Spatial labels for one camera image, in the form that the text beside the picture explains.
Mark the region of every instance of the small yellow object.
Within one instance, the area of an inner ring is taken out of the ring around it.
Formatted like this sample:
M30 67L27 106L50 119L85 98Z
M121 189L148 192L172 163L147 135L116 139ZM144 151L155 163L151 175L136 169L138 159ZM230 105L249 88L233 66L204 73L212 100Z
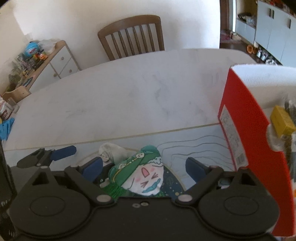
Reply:
M278 138L282 135L291 136L296 131L290 115L281 106L276 105L270 115L270 120L274 126Z

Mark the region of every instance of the doll face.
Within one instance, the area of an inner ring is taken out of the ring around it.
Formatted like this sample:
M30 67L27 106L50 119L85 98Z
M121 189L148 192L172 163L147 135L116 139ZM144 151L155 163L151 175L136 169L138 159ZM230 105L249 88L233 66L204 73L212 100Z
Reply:
M160 157L151 160L145 165L140 165L122 185L143 196L156 195L163 183L163 164Z

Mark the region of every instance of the blue gripper pad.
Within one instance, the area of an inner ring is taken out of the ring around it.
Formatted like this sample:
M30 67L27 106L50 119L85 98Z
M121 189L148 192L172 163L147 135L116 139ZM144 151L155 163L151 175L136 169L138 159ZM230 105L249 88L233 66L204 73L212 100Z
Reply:
M76 153L77 149L75 146L67 146L59 150L55 150L50 155L50 159L53 161L57 161L63 159L68 156L72 156Z
M86 165L87 166L81 170L81 174L86 180L93 182L103 170L103 160L100 157L95 157Z
M185 163L187 174L197 183L210 172L210 168L195 160L192 157L187 158Z

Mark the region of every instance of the green hat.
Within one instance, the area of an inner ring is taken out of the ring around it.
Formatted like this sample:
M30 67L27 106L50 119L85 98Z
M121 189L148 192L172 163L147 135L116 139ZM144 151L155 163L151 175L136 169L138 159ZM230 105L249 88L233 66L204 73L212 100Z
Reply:
M139 165L147 164L157 157L160 157L160 153L155 146L148 145L143 147L132 157L111 168L109 171L110 182L117 183L121 186Z

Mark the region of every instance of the chair backrest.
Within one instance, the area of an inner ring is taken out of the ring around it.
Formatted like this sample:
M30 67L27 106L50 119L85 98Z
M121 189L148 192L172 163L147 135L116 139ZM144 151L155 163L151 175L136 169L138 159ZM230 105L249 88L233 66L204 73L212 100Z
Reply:
M133 43L132 43L131 37L129 35L128 28L133 28L133 35L135 37L135 42L136 42L137 49L139 51L139 54L142 53L140 42L139 42L139 39L138 39L138 35L137 35L137 32L136 32L135 26L140 27L140 32L141 32L141 35L142 35L144 49L145 49L145 52L148 53L148 45L147 45L147 41L146 41L146 38L145 38L145 34L144 34L144 30L143 30L142 25L147 25L149 40L150 40L150 44L151 44L151 49L152 49L153 52L155 52L154 41L153 41L152 32L151 32L151 28L150 28L149 24L155 24L159 50L165 50L164 43L163 43L163 32L162 32L162 29L161 29L160 17L156 16L156 15L139 15L139 16L125 18L125 19L119 20L117 22L111 23L111 24L104 27L103 29L101 29L98 32L98 37L99 37L99 39L100 39L100 41L101 41L107 55L108 55L108 58L110 60L115 60L115 57L114 57L114 55L113 55L113 53L111 51L111 48L110 48L110 46L109 46L109 44L107 42L107 39L106 39L106 36L108 36L108 35L111 35L111 37L112 37L114 47L116 49L118 57L122 58L121 52L119 50L117 41L116 41L115 36L114 36L114 33L116 33L116 32L118 32L123 52L124 52L126 57L128 56L128 51L127 51L127 48L126 48L126 45L125 45L125 42L123 40L123 37L122 37L122 34L121 34L120 30L125 30L126 37L127 37L127 40L128 40L128 44L129 44L131 53L132 53L132 55L135 55Z

